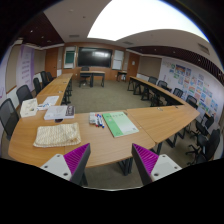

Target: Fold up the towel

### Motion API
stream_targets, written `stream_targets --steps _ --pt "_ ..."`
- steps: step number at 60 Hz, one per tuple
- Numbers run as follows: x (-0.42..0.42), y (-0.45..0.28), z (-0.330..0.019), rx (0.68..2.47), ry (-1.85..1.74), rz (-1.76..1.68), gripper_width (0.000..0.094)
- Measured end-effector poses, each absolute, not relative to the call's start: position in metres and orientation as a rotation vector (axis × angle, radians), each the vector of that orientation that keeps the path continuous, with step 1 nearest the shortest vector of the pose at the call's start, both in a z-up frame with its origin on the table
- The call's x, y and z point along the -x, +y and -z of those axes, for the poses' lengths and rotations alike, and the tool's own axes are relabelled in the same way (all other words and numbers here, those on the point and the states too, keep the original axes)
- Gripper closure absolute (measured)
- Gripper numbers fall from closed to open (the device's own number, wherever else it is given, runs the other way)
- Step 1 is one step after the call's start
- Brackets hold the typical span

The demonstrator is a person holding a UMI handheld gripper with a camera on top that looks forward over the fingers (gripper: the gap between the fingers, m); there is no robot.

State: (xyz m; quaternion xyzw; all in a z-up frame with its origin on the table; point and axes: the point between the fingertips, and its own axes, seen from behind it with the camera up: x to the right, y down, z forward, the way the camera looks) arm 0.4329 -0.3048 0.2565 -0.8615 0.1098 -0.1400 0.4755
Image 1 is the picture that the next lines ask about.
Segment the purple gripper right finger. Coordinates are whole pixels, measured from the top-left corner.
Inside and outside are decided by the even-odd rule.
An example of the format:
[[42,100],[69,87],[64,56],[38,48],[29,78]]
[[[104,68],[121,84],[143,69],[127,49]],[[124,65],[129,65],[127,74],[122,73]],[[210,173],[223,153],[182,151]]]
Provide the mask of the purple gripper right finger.
[[137,144],[132,144],[132,155],[143,185],[150,184],[181,170],[181,167],[168,155],[157,155]]

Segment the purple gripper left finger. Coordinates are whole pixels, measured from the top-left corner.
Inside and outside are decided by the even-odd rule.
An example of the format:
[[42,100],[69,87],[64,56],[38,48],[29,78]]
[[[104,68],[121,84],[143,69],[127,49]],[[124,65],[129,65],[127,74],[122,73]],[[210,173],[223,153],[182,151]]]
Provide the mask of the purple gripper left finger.
[[90,144],[87,143],[65,155],[54,155],[41,166],[41,169],[80,185],[84,180],[84,170],[90,153]]

